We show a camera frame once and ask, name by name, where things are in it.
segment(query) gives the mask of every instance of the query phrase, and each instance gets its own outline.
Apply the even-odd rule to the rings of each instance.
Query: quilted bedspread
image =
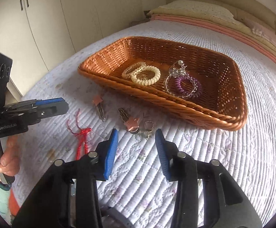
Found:
[[[249,115],[247,124],[230,132],[204,130],[175,119],[169,114],[133,97],[104,89],[77,73],[88,56],[125,36],[146,36],[197,45],[228,55],[239,65],[246,88]],[[92,98],[101,94],[107,120],[96,114]],[[112,128],[119,130],[119,146],[112,175],[98,182],[101,205],[114,206],[135,227],[169,227],[174,209],[177,182],[166,181],[160,168],[155,138],[126,132],[118,114],[123,107],[134,117],[151,120],[168,141],[196,160],[221,161],[250,199],[263,224],[276,212],[276,64],[260,52],[229,36],[178,22],[151,21],[106,37],[73,55],[48,73],[24,97],[48,99],[63,97],[69,104],[64,116],[43,119],[21,138],[21,170],[13,190],[23,204],[34,185],[55,159],[72,161],[77,138],[75,113],[80,109],[79,125],[91,127],[90,149],[108,138]],[[203,222],[203,194],[199,191],[199,225]]]

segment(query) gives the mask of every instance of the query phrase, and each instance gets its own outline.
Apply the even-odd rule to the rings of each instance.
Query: brown woven basket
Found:
[[[198,99],[186,101],[164,92],[168,69],[177,60],[183,60],[189,74],[202,84],[203,92]],[[157,83],[140,86],[121,77],[125,68],[139,61],[160,69]],[[205,129],[234,131],[247,120],[245,90],[237,64],[209,49],[163,39],[127,37],[91,55],[78,71],[100,85],[142,98]],[[140,74],[154,76],[148,71]]]

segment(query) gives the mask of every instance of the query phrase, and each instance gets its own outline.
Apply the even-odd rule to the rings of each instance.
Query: red string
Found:
[[[76,126],[79,129],[79,133],[74,133],[71,130],[71,128],[69,126],[69,119],[66,121],[67,129],[79,139],[77,154],[76,154],[76,160],[80,159],[82,144],[84,144],[84,153],[88,154],[87,134],[89,132],[91,132],[91,128],[82,129],[82,128],[79,127],[79,124],[78,124],[79,113],[80,113],[80,109],[76,112]]]

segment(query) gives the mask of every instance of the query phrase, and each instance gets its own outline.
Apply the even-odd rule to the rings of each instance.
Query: white cabinet door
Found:
[[[0,52],[13,60],[10,79],[22,95],[48,72],[31,33],[23,0],[0,0]]]
[[[28,22],[49,70],[75,53],[60,0],[24,0]]]
[[[97,0],[97,11],[103,37],[129,27],[143,17],[141,0]]]
[[[75,51],[102,38],[96,0],[61,0]]]
[[[102,36],[107,37],[125,28],[121,0],[96,0]]]
[[[143,19],[143,10],[141,0],[120,0],[122,6],[122,26],[127,28],[133,21]]]

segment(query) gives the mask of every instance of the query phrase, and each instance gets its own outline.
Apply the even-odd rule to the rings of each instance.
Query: cabinet handle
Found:
[[[20,5],[21,5],[21,11],[23,11],[22,0],[20,0]]]
[[[28,0],[26,0],[27,7],[29,7]]]

